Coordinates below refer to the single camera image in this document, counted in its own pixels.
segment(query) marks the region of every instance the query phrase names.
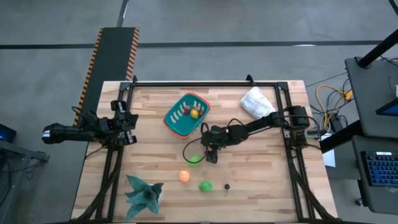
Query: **wooden table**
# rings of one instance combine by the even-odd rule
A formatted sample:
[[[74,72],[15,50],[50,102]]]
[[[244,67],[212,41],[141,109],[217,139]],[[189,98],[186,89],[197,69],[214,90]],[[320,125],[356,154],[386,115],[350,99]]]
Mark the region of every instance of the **wooden table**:
[[[97,110],[99,117],[113,117],[110,102],[117,98],[119,84],[104,83]],[[288,81],[288,84],[292,104],[305,106],[307,113],[311,114],[304,82]],[[123,222],[131,205],[126,203],[124,194],[132,191],[126,174],[140,177],[147,183],[164,183],[164,200],[160,204],[159,214],[145,209],[130,222],[297,221],[279,128],[255,134],[237,146],[222,149],[217,164],[203,161],[197,167],[189,167],[182,157],[182,149],[187,142],[200,137],[200,132],[196,130],[188,139],[179,139],[162,123],[170,107],[188,91],[198,93],[211,104],[212,109],[205,118],[209,126],[226,126],[231,118],[248,123],[254,118],[239,105],[248,90],[250,87],[135,87],[131,113],[139,114],[133,131],[138,143],[124,150],[113,221]],[[261,90],[277,108],[274,89],[261,87]],[[87,153],[99,147],[97,143],[90,143]],[[201,146],[196,142],[187,151],[194,154],[200,149]],[[82,214],[98,193],[105,156],[104,149],[85,161],[72,218]],[[311,190],[328,212],[336,216],[321,152],[308,147],[303,151],[303,156]],[[189,183],[179,181],[181,170],[190,172]],[[212,181],[213,191],[199,191],[198,185],[204,180]],[[224,184],[231,186],[227,196]],[[302,192],[300,197],[302,207],[306,210]]]

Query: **orange ball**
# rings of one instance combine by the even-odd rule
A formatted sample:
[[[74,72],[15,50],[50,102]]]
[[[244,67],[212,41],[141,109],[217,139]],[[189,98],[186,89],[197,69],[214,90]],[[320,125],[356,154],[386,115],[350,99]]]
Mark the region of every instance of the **orange ball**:
[[[186,170],[180,171],[180,181],[183,183],[187,183],[189,181],[190,175],[189,172]]]

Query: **green plant toy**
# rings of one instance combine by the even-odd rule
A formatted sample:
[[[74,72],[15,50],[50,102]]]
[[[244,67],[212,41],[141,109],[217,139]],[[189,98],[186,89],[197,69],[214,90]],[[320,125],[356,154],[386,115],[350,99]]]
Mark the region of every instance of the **green plant toy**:
[[[127,175],[127,179],[134,191],[125,193],[127,197],[129,197],[129,200],[126,202],[132,204],[127,212],[125,221],[135,217],[144,208],[149,208],[151,212],[157,214],[159,211],[159,203],[162,201],[163,197],[163,183],[147,184],[140,178],[130,175]]]

